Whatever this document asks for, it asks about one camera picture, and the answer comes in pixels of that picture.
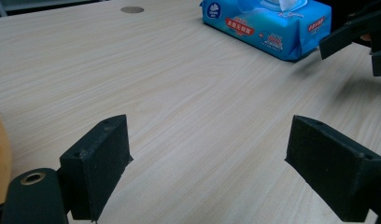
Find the orange round fruit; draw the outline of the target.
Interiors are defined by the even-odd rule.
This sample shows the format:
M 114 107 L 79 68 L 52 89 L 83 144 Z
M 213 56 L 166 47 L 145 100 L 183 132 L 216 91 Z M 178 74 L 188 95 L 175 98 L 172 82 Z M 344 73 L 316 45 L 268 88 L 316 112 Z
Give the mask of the orange round fruit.
M 0 116 L 0 204 L 6 199 L 11 179 L 11 149 L 7 131 Z

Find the blue wet wipes pack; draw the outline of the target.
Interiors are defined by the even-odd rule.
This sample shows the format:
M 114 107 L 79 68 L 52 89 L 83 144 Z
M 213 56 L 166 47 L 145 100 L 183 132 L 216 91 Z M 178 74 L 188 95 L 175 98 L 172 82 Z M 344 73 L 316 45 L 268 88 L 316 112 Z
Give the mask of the blue wet wipes pack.
M 283 61 L 298 61 L 330 34 L 332 8 L 301 0 L 274 10 L 268 0 L 203 0 L 203 22 Z

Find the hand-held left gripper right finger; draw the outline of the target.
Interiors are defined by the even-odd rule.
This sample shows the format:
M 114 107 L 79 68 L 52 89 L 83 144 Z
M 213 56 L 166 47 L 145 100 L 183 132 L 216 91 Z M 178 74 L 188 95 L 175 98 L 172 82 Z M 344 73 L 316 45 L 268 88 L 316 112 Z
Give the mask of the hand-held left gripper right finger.
M 286 162 L 344 222 L 381 222 L 381 156 L 329 125 L 292 119 Z

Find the white wet wipe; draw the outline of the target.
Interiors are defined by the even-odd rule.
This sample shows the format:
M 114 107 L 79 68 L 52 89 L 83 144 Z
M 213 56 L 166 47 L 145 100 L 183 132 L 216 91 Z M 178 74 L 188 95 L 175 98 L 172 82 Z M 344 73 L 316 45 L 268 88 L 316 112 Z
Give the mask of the white wet wipe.
M 278 0 L 281 11 L 293 11 L 307 4 L 308 0 Z

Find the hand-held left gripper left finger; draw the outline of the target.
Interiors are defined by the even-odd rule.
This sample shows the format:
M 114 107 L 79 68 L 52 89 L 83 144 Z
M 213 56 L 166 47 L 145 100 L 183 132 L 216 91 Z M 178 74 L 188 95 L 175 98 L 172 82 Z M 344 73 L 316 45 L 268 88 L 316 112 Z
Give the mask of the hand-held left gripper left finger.
M 60 157 L 64 209 L 75 220 L 98 220 L 132 160 L 127 117 L 100 121 Z

